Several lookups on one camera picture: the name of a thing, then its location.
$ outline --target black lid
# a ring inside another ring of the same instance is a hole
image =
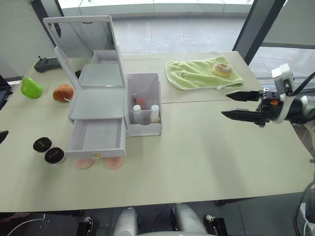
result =
[[[45,154],[45,160],[50,164],[56,164],[60,162],[63,157],[64,151],[62,151],[59,147],[54,147]]]
[[[45,152],[51,147],[52,143],[49,138],[43,137],[35,141],[33,149],[38,152]]]

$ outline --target green towel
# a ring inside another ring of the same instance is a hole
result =
[[[244,80],[233,69],[229,77],[223,78],[212,72],[216,63],[231,63],[225,56],[206,60],[171,61],[166,64],[166,76],[173,86],[182,90],[204,88],[235,89],[243,84]]]

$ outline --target black remote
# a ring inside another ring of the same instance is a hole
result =
[[[40,58],[35,64],[34,69],[37,72],[43,73],[47,70],[55,69],[61,67],[57,58]]]

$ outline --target open drawer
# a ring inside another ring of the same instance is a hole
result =
[[[66,153],[75,158],[125,156],[124,119],[75,120]]]

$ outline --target green fruit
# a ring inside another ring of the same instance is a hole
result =
[[[21,92],[26,97],[38,98],[43,93],[43,88],[31,78],[25,77],[22,79]]]

